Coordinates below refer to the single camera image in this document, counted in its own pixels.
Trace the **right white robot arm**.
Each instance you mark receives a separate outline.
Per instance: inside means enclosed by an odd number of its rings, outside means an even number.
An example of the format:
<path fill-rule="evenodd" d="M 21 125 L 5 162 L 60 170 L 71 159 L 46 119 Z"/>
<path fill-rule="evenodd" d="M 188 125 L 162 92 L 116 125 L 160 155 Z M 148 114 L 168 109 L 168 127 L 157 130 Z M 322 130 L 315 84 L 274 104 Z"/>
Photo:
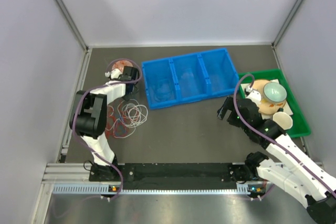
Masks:
<path fill-rule="evenodd" d="M 226 112 L 230 113 L 230 125 L 241 128 L 284 164 L 277 166 L 261 152 L 250 153 L 245 160 L 245 179 L 265 179 L 300 202 L 316 223 L 335 223 L 335 177 L 298 148 L 277 122 L 263 119 L 252 100 L 227 97 L 217 111 L 218 118 L 223 119 Z"/>

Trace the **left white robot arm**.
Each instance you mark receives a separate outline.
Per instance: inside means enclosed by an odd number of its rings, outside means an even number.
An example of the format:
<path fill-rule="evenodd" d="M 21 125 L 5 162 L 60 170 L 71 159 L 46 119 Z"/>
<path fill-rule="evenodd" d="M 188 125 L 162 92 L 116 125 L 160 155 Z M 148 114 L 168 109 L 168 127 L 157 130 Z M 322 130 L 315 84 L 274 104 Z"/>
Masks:
<path fill-rule="evenodd" d="M 80 90 L 75 95 L 69 127 L 74 137 L 82 140 L 93 155 L 91 173 L 114 180 L 119 174 L 115 153 L 105 135 L 107 109 L 113 101 L 131 95 L 141 78 L 133 66 L 106 72 L 108 82 L 91 90 Z"/>

